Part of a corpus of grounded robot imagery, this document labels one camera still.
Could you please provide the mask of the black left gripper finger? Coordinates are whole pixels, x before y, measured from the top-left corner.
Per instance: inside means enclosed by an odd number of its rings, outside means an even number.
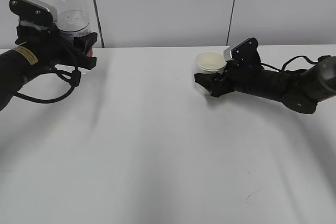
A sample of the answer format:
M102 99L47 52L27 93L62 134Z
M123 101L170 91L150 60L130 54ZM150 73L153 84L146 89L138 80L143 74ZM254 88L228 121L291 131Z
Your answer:
M92 32L82 37L75 37L73 43L74 46L86 56L92 56L92 48L97 42L97 38L98 34L96 32Z
M92 70L97 65L97 58L93 56L93 51L89 50L88 53L76 53L75 59L77 66L86 70Z

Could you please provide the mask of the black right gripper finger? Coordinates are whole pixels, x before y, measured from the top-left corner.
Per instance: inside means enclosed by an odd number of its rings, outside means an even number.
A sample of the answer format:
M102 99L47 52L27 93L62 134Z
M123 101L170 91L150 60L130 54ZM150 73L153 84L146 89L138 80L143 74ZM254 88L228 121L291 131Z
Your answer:
M219 86L221 84L220 78L221 74L219 72L211 74L194 74L195 83L204 88L209 95L223 95L223 91Z

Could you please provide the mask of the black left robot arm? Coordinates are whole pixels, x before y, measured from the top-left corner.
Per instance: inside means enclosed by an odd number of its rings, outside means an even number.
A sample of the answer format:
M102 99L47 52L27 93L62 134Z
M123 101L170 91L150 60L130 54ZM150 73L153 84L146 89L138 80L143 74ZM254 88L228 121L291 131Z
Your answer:
M39 104L62 101L79 86L80 69L92 70L97 64L96 57L87 55L97 42L95 32L76 37L73 43L64 39L56 26L38 31L19 25L17 32L17 46L1 54L1 109L12 97ZM69 90L53 99L38 99L20 93L25 84L44 74L55 74L69 84Z

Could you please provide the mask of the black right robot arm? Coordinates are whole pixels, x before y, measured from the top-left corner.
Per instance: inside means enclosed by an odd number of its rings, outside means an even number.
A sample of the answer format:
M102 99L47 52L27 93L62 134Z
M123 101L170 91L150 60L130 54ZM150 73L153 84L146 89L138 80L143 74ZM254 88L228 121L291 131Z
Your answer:
M318 103L335 96L335 57L322 56L310 69L270 71L262 65L230 62L223 73L196 73L194 80L211 96L240 92L313 114Z

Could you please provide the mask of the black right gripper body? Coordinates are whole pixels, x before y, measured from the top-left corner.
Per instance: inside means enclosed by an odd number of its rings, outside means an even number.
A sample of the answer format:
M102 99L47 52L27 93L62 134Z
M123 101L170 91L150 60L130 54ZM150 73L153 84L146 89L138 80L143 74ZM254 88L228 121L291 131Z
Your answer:
M215 77L211 77L212 87L210 94L212 97L220 97L222 95L235 92L235 88L237 86L247 84L262 70L264 70L264 67L257 65L236 65L225 68L223 73L216 74Z

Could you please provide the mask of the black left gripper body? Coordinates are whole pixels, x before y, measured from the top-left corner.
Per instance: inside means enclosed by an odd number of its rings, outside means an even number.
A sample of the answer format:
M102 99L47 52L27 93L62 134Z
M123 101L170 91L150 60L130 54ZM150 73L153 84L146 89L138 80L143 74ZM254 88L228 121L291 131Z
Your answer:
M18 24L15 44L28 43L34 52L38 53L42 63L53 67L65 65L78 70L78 60L75 51L67 40L60 35L55 23L50 26L37 26L32 23Z

